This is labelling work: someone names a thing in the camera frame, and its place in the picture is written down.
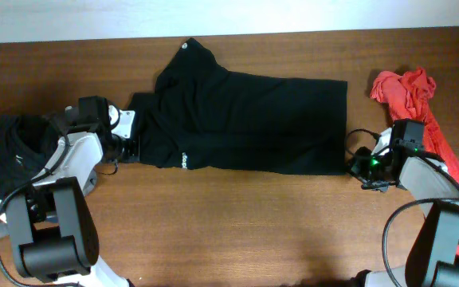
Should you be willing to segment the navy hoodie with white letters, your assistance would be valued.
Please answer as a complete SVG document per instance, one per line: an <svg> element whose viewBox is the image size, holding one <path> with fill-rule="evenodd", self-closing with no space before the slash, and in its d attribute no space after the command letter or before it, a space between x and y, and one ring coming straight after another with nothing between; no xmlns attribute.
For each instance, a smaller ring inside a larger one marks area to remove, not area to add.
<svg viewBox="0 0 459 287"><path fill-rule="evenodd" d="M59 138L43 116L0 117L0 202L42 171Z"/></svg>

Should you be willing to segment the black polo shirt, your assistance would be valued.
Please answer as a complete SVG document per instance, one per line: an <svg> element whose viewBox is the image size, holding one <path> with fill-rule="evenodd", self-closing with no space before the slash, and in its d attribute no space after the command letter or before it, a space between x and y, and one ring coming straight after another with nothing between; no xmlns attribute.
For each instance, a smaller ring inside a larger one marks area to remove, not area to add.
<svg viewBox="0 0 459 287"><path fill-rule="evenodd" d="M137 92L139 160L286 175L342 175L347 82L232 72L193 38Z"/></svg>

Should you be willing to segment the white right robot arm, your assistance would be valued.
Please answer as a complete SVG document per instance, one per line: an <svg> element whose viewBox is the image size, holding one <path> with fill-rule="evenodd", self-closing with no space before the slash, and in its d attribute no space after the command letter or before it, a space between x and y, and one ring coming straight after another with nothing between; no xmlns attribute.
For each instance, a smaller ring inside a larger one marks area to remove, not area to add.
<svg viewBox="0 0 459 287"><path fill-rule="evenodd" d="M459 184L434 154L411 147L395 147L373 155L365 147L348 164L364 189L383 191L395 185L409 191L408 202L387 219L382 232L382 271L358 275L358 286L459 286ZM393 221L411 207L423 207L425 220L406 263L392 267L388 237Z"/></svg>

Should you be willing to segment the red crumpled garment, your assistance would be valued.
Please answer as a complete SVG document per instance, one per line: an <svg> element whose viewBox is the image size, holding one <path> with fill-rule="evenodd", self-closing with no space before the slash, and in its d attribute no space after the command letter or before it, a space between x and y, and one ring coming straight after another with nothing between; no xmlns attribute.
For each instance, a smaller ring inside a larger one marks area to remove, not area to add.
<svg viewBox="0 0 459 287"><path fill-rule="evenodd" d="M444 137L429 105L434 97L436 82L423 68L402 75L382 71L374 79L370 98L388 108L392 120L416 120L425 125L423 145L445 161L449 173L459 183L459 160Z"/></svg>

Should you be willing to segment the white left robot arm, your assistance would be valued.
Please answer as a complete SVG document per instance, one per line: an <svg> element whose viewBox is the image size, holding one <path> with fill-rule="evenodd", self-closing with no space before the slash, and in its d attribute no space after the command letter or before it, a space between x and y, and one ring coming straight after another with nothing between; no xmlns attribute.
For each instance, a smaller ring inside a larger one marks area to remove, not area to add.
<svg viewBox="0 0 459 287"><path fill-rule="evenodd" d="M101 258L84 199L83 188L102 157L96 134L63 136L45 167L8 197L7 229L22 277L53 285L131 287Z"/></svg>

